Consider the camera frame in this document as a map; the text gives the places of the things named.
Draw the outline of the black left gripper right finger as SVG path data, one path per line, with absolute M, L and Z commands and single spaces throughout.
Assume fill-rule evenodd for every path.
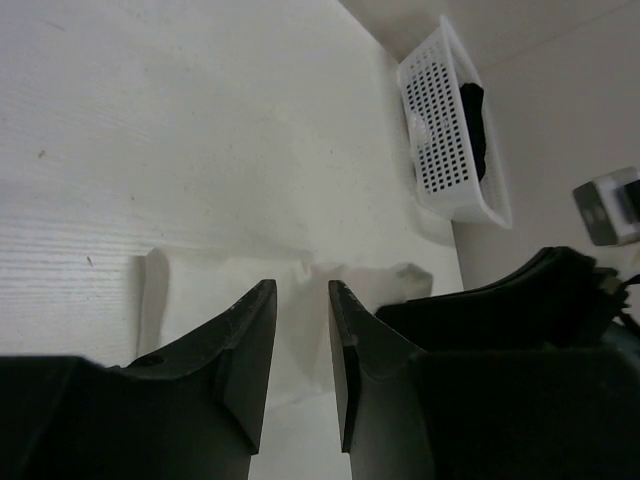
M 427 351 L 329 285 L 356 479 L 635 479 L 639 370 L 611 345 Z

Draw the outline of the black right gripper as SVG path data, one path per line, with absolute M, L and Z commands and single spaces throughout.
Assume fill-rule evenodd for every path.
M 481 288 L 380 307 L 376 316 L 423 350 L 526 350 L 597 344 L 626 313 L 616 270 L 569 247 L 545 247 L 512 274 Z

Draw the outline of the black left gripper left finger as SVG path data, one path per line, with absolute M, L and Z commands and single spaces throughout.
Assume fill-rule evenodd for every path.
M 244 479 L 260 447 L 276 284 L 125 367 L 1 360 L 5 479 Z

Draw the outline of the white tank top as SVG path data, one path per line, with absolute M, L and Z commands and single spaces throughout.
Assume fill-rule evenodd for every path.
M 370 267 L 156 247 L 144 258 L 138 355 L 193 331 L 264 279 L 275 280 L 277 287 L 271 408 L 333 388 L 326 351 L 329 281 L 345 282 L 370 312 L 427 297 L 433 286 L 432 274 L 414 263 Z

